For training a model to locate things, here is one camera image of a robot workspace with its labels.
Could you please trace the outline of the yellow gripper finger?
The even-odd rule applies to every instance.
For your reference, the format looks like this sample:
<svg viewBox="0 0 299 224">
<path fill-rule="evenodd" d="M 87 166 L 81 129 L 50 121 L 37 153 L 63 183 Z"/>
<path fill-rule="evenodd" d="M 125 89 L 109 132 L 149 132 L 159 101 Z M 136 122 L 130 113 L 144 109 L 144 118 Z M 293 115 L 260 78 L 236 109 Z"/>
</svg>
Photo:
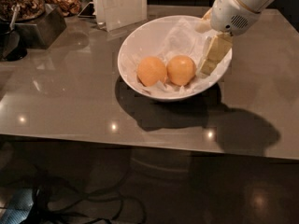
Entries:
<svg viewBox="0 0 299 224">
<path fill-rule="evenodd" d="M 210 76 L 232 46 L 233 38 L 227 33 L 218 33 L 210 37 L 204 47 L 196 74 Z"/>
<path fill-rule="evenodd" d="M 198 33 L 205 33 L 211 29 L 210 25 L 210 16 L 211 16 L 212 9 L 208 10 L 206 14 L 200 19 L 199 23 L 197 24 L 195 30 Z"/>
</svg>

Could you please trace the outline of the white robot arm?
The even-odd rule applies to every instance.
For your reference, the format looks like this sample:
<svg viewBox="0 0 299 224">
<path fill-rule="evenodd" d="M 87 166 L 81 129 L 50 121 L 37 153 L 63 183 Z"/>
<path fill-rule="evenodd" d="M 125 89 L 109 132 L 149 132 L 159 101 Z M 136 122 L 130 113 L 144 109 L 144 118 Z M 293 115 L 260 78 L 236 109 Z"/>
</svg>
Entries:
<svg viewBox="0 0 299 224">
<path fill-rule="evenodd" d="M 215 0 L 201 18 L 196 31 L 217 33 L 208 39 L 197 74 L 209 76 L 233 46 L 233 37 L 243 35 L 275 0 Z"/>
</svg>

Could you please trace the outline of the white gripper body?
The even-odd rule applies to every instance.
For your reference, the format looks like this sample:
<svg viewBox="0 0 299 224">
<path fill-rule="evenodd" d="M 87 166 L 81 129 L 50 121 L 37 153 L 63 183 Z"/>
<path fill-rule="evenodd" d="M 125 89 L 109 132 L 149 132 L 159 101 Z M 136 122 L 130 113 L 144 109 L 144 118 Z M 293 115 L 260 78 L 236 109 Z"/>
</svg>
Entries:
<svg viewBox="0 0 299 224">
<path fill-rule="evenodd" d="M 230 35 L 243 35 L 259 18 L 259 12 L 248 9 L 240 0 L 215 0 L 210 25 Z"/>
</svg>

